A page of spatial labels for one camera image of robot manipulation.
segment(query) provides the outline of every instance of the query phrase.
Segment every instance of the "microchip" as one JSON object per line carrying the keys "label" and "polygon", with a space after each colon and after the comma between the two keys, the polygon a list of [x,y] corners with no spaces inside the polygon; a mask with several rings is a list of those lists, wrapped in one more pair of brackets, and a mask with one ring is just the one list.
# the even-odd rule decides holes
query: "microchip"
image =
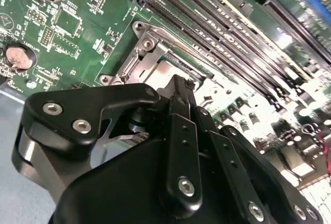
{"label": "microchip", "polygon": [[108,53],[108,54],[112,53],[113,50],[114,50],[113,47],[109,44],[107,44],[103,47],[103,51]]}
{"label": "microchip", "polygon": [[92,4],[93,6],[98,7],[98,6],[99,6],[99,1],[98,1],[98,0],[92,0],[92,1],[91,1],[91,4]]}
{"label": "microchip", "polygon": [[80,20],[71,15],[69,12],[60,9],[55,18],[54,24],[72,36],[76,33],[78,27],[80,26]]}

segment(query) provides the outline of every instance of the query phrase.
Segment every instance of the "pcie slot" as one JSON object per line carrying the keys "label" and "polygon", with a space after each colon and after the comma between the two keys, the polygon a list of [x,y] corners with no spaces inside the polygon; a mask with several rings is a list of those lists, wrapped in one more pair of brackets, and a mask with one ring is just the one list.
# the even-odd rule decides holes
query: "pcie slot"
{"label": "pcie slot", "polygon": [[264,9],[270,14],[299,44],[307,49],[317,62],[330,70],[331,54],[292,16],[277,0],[267,0]]}
{"label": "pcie slot", "polygon": [[240,11],[238,11],[234,6],[231,5],[231,3],[228,0],[215,0],[215,2],[218,4],[218,6],[226,6],[229,8],[229,11],[233,11],[235,15],[237,16],[235,19],[241,21],[245,25],[247,25],[248,28],[254,30],[255,33],[257,33],[261,38],[264,40],[264,43],[267,45],[266,47],[272,49],[273,52],[277,52],[278,55],[281,56],[281,59],[286,61],[289,65],[291,65],[298,73],[300,73],[300,77],[305,80],[310,80],[312,77],[308,75],[299,65],[297,65],[296,62],[294,62],[285,52],[283,52],[272,40],[270,40],[261,30],[259,30],[254,23],[252,23],[249,19],[247,19]]}
{"label": "pcie slot", "polygon": [[165,19],[169,23],[171,23],[174,27],[176,27],[179,31],[186,34],[191,40],[193,40],[199,49],[202,50],[204,54],[210,54],[216,61],[220,61],[224,64],[230,73],[236,75],[242,81],[250,85],[255,91],[259,92],[261,95],[265,97],[270,97],[268,94],[268,88],[263,84],[259,84],[252,80],[247,75],[245,71],[241,68],[237,68],[228,62],[228,59],[221,54],[218,50],[216,50],[213,46],[208,44],[203,38],[201,38],[193,29],[191,29],[188,25],[182,22],[179,18],[177,18],[174,14],[172,14],[169,10],[161,6],[159,3],[155,1],[148,1],[146,3],[146,7],[150,9],[155,14],[159,15],[161,18]]}
{"label": "pcie slot", "polygon": [[[214,43],[221,44],[222,48],[224,49],[224,51],[227,54],[230,54],[237,61],[242,61],[243,64],[245,64],[248,68],[250,68],[250,70],[254,71],[256,78],[259,78],[261,81],[265,81],[269,87],[275,88],[275,89],[277,88],[278,92],[285,94],[282,91],[282,86],[279,85],[278,82],[276,82],[270,75],[268,75],[265,71],[261,70],[255,63],[253,63],[251,61],[251,59],[249,57],[247,57],[246,54],[244,54],[233,44],[231,44],[227,40],[225,40],[218,33],[217,30],[215,30],[213,27],[211,27],[209,24],[207,24],[205,20],[203,20],[198,14],[196,14],[194,11],[192,11],[190,8],[188,8],[185,4],[181,3],[178,0],[162,0],[162,1],[175,7],[177,11],[179,11],[183,15],[185,15],[185,17],[188,18],[192,23],[195,23],[197,25],[197,27],[200,29],[200,31],[207,32],[210,39]],[[240,40],[235,38],[235,41],[237,43],[239,43],[239,45],[241,45],[242,47],[247,48],[247,46]],[[250,53],[250,57],[255,57],[256,59],[259,60],[259,58],[257,57],[257,55],[255,53]]]}
{"label": "pcie slot", "polygon": [[[217,11],[213,10],[214,6],[210,7],[209,3],[206,0],[191,0],[191,3],[200,11],[203,12],[204,15],[210,19],[212,22],[214,22],[218,27],[222,28],[222,32],[225,32],[232,36],[232,38],[240,44],[243,48],[246,48],[246,51],[248,51],[249,57],[255,57],[256,59],[260,60],[265,67],[271,71],[274,75],[278,75],[281,79],[284,81],[287,81],[289,77],[286,75],[286,73],[282,70],[280,66],[278,66],[271,58],[269,58],[267,55],[265,55],[260,48],[257,48],[256,45],[254,45],[251,41],[247,39],[243,34],[240,34],[235,28],[232,28],[232,23],[223,18]],[[259,74],[264,75],[264,77],[269,77],[269,75],[265,72],[261,72],[261,70],[252,64],[250,62],[250,59],[245,59],[245,63],[249,64],[252,68],[259,71]]]}

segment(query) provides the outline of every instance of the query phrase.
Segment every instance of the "integrated circuit chip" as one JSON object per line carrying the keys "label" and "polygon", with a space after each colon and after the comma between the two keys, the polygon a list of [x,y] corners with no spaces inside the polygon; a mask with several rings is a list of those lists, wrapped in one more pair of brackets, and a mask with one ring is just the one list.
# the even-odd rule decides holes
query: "integrated circuit chip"
{"label": "integrated circuit chip", "polygon": [[114,48],[107,44],[103,47],[103,54],[106,55],[106,54],[111,54],[113,52]]}
{"label": "integrated circuit chip", "polygon": [[55,24],[70,36],[73,36],[80,25],[80,20],[67,11],[60,9],[56,16]]}

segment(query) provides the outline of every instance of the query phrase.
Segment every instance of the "silver screw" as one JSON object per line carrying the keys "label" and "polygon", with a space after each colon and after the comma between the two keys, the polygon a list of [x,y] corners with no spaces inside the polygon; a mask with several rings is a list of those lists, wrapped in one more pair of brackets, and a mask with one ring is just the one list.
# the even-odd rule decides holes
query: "silver screw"
{"label": "silver screw", "polygon": [[146,93],[149,94],[150,96],[155,96],[155,93],[150,88],[146,89]]}
{"label": "silver screw", "polygon": [[302,219],[302,220],[306,220],[307,216],[305,214],[305,212],[303,212],[303,210],[301,208],[299,208],[297,205],[294,205],[294,212]]}
{"label": "silver screw", "polygon": [[259,221],[263,222],[264,221],[264,214],[262,210],[253,202],[249,202],[248,204],[248,209],[249,212],[254,216],[254,218]]}
{"label": "silver screw", "polygon": [[230,128],[229,131],[230,131],[230,133],[232,133],[233,135],[235,135],[235,136],[237,135],[236,130],[234,130],[233,128]]}
{"label": "silver screw", "polygon": [[154,42],[151,39],[145,39],[143,41],[143,47],[146,51],[149,51],[154,47]]}
{"label": "silver screw", "polygon": [[200,109],[200,112],[203,113],[203,115],[208,115],[208,112],[205,109]]}
{"label": "silver screw", "polygon": [[318,220],[319,217],[317,216],[317,214],[310,208],[310,207],[306,207],[307,212],[309,213],[309,215],[314,219],[314,220]]}
{"label": "silver screw", "polygon": [[178,101],[181,103],[181,104],[183,104],[183,105],[185,105],[185,102],[184,102],[184,100],[182,99],[182,97],[178,97]]}
{"label": "silver screw", "polygon": [[54,102],[46,103],[42,106],[42,110],[49,115],[59,115],[63,112],[63,108]]}
{"label": "silver screw", "polygon": [[181,178],[178,181],[178,187],[179,190],[187,197],[192,197],[194,195],[195,188],[193,184],[190,182],[190,180],[186,178]]}
{"label": "silver screw", "polygon": [[77,132],[85,135],[92,130],[90,123],[86,120],[76,120],[72,123],[72,127]]}
{"label": "silver screw", "polygon": [[37,87],[37,83],[35,81],[32,80],[27,80],[26,81],[26,87],[30,88],[30,89],[34,89]]}

